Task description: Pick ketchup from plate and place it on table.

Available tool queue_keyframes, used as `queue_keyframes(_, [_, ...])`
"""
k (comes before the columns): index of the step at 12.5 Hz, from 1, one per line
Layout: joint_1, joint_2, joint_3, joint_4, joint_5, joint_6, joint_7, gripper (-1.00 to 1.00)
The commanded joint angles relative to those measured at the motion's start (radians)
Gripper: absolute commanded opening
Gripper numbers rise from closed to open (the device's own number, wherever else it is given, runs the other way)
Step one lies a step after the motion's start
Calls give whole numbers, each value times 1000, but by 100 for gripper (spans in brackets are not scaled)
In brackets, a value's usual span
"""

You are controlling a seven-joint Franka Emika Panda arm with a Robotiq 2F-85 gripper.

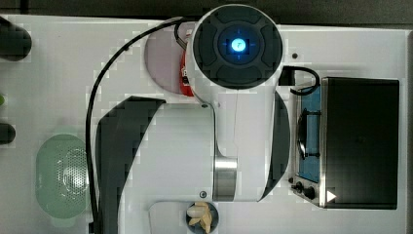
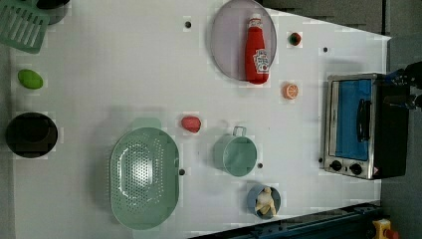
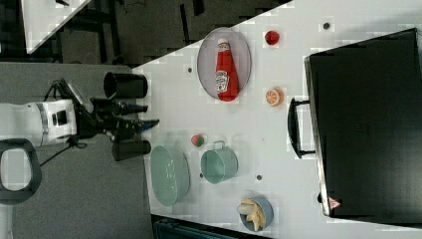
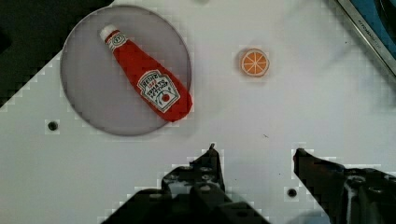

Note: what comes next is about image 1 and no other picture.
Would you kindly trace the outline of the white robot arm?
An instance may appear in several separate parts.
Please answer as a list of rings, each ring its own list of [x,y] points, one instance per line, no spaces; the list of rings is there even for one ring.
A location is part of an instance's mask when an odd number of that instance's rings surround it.
[[[97,126],[101,234],[150,234],[162,202],[258,202],[287,167],[290,128],[276,90],[282,37],[240,4],[206,13],[186,46],[193,103],[129,97]]]

